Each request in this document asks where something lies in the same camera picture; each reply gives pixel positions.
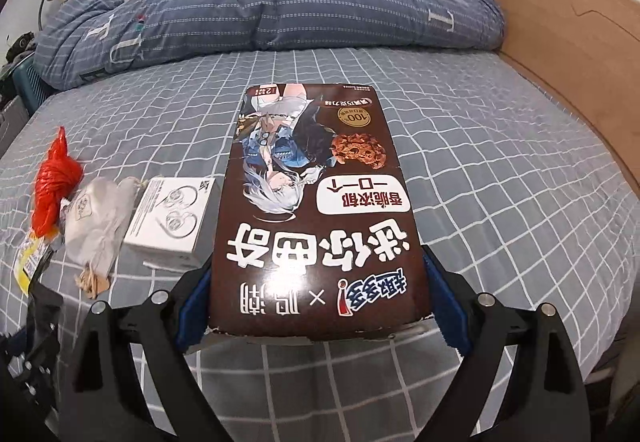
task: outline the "mattress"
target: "mattress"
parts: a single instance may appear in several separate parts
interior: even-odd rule
[[[640,206],[590,129],[487,52],[369,48],[214,54],[126,72],[49,98],[0,160],[0,329],[24,324],[11,274],[32,184],[57,127],[95,176],[210,176],[222,182],[241,96],[261,83],[361,83],[380,96],[421,241],[445,268],[507,306],[559,310],[583,375],[609,346],[640,263]],[[63,295],[59,383],[91,301],[57,252],[42,282]],[[137,304],[179,274],[123,251],[104,296]],[[265,346],[228,340],[187,356],[238,441],[410,441],[460,364],[430,321],[384,342]],[[145,355],[136,368],[156,423],[170,424]],[[505,351],[478,423],[497,413]]]

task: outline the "metal bolt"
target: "metal bolt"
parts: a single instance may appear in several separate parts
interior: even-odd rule
[[[478,295],[478,303],[483,307],[492,307],[495,305],[495,297],[488,292],[483,292]]]
[[[169,299],[169,293],[165,290],[158,290],[151,295],[151,303],[161,305]]]
[[[556,315],[556,307],[554,307],[551,303],[543,303],[542,307],[540,307],[540,310],[542,310],[542,313],[545,316],[555,316]]]
[[[91,312],[94,314],[102,314],[106,308],[107,304],[104,301],[96,301],[91,305]]]

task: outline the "silver-haired anime girl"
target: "silver-haired anime girl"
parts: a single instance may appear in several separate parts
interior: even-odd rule
[[[291,214],[302,202],[304,188],[335,165],[331,152],[333,130],[316,121],[319,107],[300,84],[277,85],[264,96],[248,98],[236,142],[244,153],[244,195],[265,213]],[[307,167],[301,174],[296,168]]]

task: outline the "wooden panel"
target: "wooden panel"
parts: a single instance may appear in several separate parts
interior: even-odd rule
[[[598,133],[640,196],[640,3],[497,0],[500,54]]]

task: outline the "red plastic bag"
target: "red plastic bag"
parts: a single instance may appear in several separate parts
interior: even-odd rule
[[[31,228],[37,237],[53,231],[60,214],[60,201],[68,197],[82,179],[82,167],[66,152],[65,129],[51,143],[47,159],[40,164],[35,183],[35,209]]]

